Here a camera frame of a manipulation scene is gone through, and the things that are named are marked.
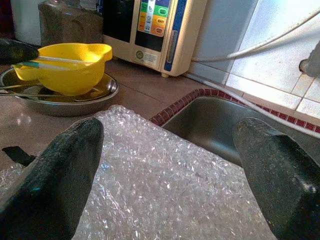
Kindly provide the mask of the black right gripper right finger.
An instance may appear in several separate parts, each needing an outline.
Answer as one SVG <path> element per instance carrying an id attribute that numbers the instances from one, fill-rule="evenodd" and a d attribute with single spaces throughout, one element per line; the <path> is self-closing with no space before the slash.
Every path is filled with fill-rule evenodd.
<path id="1" fill-rule="evenodd" d="M 290 136 L 246 117 L 233 142 L 249 187 L 278 240 L 320 238 L 320 166 Z"/>

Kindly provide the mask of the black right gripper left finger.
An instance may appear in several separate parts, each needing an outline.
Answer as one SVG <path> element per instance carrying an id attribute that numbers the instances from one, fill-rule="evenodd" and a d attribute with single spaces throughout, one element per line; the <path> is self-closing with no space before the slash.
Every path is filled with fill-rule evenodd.
<path id="1" fill-rule="evenodd" d="M 103 140 L 103 124 L 94 117 L 57 135 L 1 197 L 1 239 L 72 239 L 92 189 Z"/>

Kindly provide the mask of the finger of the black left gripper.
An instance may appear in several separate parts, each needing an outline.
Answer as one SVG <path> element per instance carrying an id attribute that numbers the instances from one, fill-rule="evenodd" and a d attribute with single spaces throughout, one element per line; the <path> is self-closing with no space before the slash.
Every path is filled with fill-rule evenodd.
<path id="1" fill-rule="evenodd" d="M 12 65 L 36 59 L 39 51 L 32 45 L 13 40 L 0 39 L 0 64 Z"/>

